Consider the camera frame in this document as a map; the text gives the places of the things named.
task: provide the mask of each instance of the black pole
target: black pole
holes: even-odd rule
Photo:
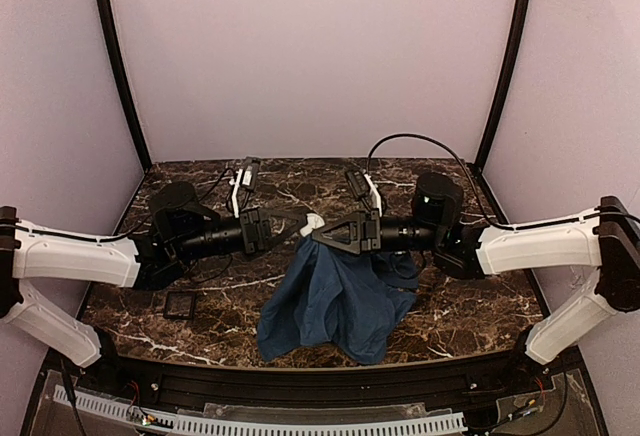
[[[509,92],[511,76],[513,76],[513,69],[515,68],[516,59],[518,58],[518,49],[520,48],[520,40],[522,39],[528,5],[529,0],[516,0],[513,8],[511,29],[509,30],[509,39],[507,40],[504,59],[502,60],[502,68],[500,70],[500,77],[498,78],[498,85],[496,87],[495,95],[493,96],[493,103],[491,104],[491,110],[489,111],[487,125],[484,128],[484,134],[482,135],[482,141],[480,142],[480,148],[478,148],[478,153],[476,154],[476,160],[474,163],[474,167],[478,172],[482,172],[487,164],[487,159],[489,159],[489,153],[491,152],[491,146],[496,137],[496,132],[498,131],[498,124],[500,123],[504,103],[507,99],[507,93]]]
[[[124,110],[124,115],[127,119],[129,132],[131,133],[133,144],[136,148],[136,152],[138,153],[140,164],[142,165],[142,168],[147,171],[151,168],[151,156],[149,155],[149,149],[147,148],[147,143],[145,142],[144,135],[142,134],[140,120],[136,113],[136,107],[133,104],[133,97],[131,95],[131,88],[129,87],[127,73],[124,69],[122,53],[120,52],[120,44],[118,43],[118,34],[116,33],[116,25],[113,20],[113,12],[111,10],[111,0],[96,0],[96,3],[98,5],[98,12],[100,13],[104,42],[107,45],[107,52],[109,53],[109,60],[111,61],[113,78],[115,79],[118,94],[120,95],[120,104],[122,104],[122,109]]]

